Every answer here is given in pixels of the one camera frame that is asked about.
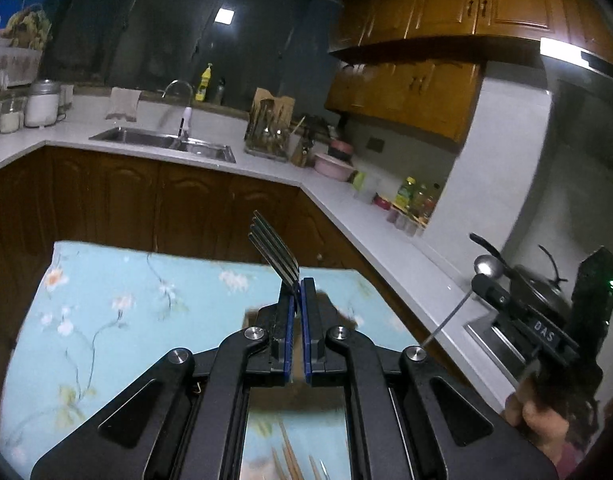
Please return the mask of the person right hand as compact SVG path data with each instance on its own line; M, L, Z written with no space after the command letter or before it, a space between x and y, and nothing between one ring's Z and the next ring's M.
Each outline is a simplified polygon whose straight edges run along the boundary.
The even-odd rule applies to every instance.
M507 397L502 417L555 465L558 478L568 479L582 462L584 452L569 439L570 422L541 403L531 387Z

